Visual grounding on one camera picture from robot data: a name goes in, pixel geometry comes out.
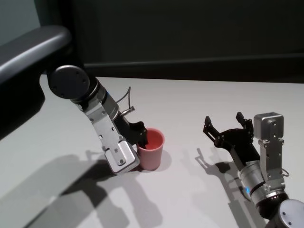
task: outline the plastic cup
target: plastic cup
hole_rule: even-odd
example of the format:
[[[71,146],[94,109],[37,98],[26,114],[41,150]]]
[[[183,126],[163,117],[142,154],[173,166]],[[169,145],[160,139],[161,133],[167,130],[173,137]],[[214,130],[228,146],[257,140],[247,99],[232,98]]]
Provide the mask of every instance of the plastic cup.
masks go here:
[[[137,145],[140,166],[144,170],[155,170],[161,164],[165,136],[157,129],[147,128],[147,138],[149,144],[146,145],[146,149]]]

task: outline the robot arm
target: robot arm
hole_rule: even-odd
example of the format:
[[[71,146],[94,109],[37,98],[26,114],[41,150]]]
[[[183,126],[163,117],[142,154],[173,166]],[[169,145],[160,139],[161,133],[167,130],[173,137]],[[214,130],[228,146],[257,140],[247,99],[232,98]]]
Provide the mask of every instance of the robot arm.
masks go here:
[[[230,152],[248,196],[260,215],[269,220],[266,228],[303,227],[304,203],[289,199],[284,191],[283,116],[277,113],[256,115],[254,126],[242,113],[237,114],[237,120],[243,129],[219,133],[207,116],[203,132],[216,147]],[[260,156],[252,144],[254,136],[261,146]]]
[[[129,123],[116,101],[77,58],[69,31],[61,26],[35,29],[0,47],[0,139],[37,113],[44,102],[39,84],[47,73],[51,91],[70,99],[90,119],[105,157],[116,174],[139,164],[132,145],[147,144],[143,122]]]

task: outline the metal bracket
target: metal bracket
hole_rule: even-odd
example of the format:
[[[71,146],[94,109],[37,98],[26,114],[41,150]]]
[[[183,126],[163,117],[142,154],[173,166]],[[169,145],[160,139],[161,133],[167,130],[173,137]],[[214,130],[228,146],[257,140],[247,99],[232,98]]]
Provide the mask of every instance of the metal bracket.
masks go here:
[[[113,173],[125,173],[135,168],[139,164],[136,152],[119,133],[96,96],[89,102],[84,112],[99,136],[105,157]]]
[[[285,188],[282,172],[282,139],[284,118],[277,113],[258,114],[254,117],[254,136],[261,148],[261,172],[266,190]]]

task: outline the table surface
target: table surface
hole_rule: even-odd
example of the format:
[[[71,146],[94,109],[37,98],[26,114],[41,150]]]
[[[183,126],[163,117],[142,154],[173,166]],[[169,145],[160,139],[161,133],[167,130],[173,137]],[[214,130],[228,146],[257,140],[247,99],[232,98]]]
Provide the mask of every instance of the table surface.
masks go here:
[[[136,110],[127,119],[144,121],[166,137],[160,167],[113,176],[105,164],[95,164],[103,156],[89,120],[53,95],[42,76],[46,101],[40,112],[0,141],[0,227],[264,227],[239,189],[229,153],[202,132],[206,115],[219,131],[240,127],[238,111],[245,118],[284,115],[283,168],[290,173],[285,190],[304,201],[304,85],[99,80],[116,100],[132,87]],[[126,106],[122,101],[121,109]],[[259,151],[256,140],[254,145]]]

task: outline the gray wall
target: gray wall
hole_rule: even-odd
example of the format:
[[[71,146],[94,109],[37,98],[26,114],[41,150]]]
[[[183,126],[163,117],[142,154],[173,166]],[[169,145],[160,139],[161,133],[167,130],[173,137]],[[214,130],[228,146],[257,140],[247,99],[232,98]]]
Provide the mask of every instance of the gray wall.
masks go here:
[[[34,0],[0,0],[0,45],[39,26]]]

